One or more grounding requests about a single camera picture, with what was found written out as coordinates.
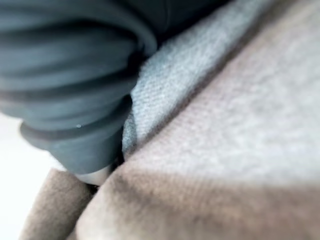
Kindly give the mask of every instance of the light gray knit fabric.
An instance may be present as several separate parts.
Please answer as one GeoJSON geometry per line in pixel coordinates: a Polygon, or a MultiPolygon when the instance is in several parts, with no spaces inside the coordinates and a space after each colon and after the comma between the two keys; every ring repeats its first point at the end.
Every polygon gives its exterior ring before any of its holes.
{"type": "Polygon", "coordinates": [[[151,57],[132,92],[133,109],[125,124],[124,151],[130,152],[165,126],[193,97],[192,93],[206,84],[208,73],[215,75],[228,61],[241,38],[248,37],[248,31],[260,24],[257,19],[275,2],[232,1],[151,57]]]}

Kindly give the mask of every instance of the beige fabric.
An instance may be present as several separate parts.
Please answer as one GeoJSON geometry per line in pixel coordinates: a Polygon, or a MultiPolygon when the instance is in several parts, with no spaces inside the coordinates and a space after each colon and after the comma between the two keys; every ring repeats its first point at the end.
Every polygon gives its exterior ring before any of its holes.
{"type": "Polygon", "coordinates": [[[20,240],[65,240],[92,195],[73,175],[51,170],[24,225],[20,240]]]}
{"type": "Polygon", "coordinates": [[[282,9],[107,180],[78,240],[318,240],[319,9],[282,9]]]}

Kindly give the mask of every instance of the light gray fabric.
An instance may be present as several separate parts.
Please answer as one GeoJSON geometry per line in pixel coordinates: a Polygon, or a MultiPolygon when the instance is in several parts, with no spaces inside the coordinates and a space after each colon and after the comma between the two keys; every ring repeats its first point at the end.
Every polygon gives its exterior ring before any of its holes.
{"type": "Polygon", "coordinates": [[[195,91],[225,65],[243,38],[252,38],[275,0],[235,0],[169,41],[146,62],[132,92],[125,124],[124,152],[154,136],[193,98],[195,91]]]}
{"type": "Polygon", "coordinates": [[[273,8],[101,187],[78,240],[320,239],[319,9],[318,0],[273,8]]]}

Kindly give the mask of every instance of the textured fabric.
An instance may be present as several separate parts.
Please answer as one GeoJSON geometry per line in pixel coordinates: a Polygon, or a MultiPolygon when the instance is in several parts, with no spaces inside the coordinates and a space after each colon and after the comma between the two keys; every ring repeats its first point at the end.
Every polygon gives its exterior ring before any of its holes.
{"type": "MultiPolygon", "coordinates": [[[[65,240],[91,198],[87,186],[73,175],[51,170],[19,239],[65,240]]],[[[67,240],[74,239],[73,234],[67,240]]]]}
{"type": "Polygon", "coordinates": [[[73,174],[118,157],[138,66],[158,48],[118,2],[0,0],[0,111],[73,174]]]}
{"type": "Polygon", "coordinates": [[[232,1],[169,41],[147,61],[132,92],[124,151],[133,152],[174,118],[193,98],[194,91],[206,84],[206,75],[216,75],[243,38],[252,37],[250,31],[274,2],[232,1]]]}
{"type": "Polygon", "coordinates": [[[78,239],[319,239],[319,7],[272,8],[260,34],[101,187],[78,239]]]}
{"type": "Polygon", "coordinates": [[[133,93],[124,143],[139,150],[75,229],[62,212],[81,212],[83,185],[42,191],[21,239],[318,240],[319,11],[235,0],[169,42],[133,93]]]}

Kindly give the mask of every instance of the white background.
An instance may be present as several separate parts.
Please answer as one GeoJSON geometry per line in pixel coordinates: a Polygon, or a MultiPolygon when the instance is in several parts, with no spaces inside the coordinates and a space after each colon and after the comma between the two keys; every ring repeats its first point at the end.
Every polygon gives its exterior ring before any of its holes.
{"type": "Polygon", "coordinates": [[[17,240],[46,177],[51,157],[30,146],[20,121],[0,113],[0,239],[17,240]]]}

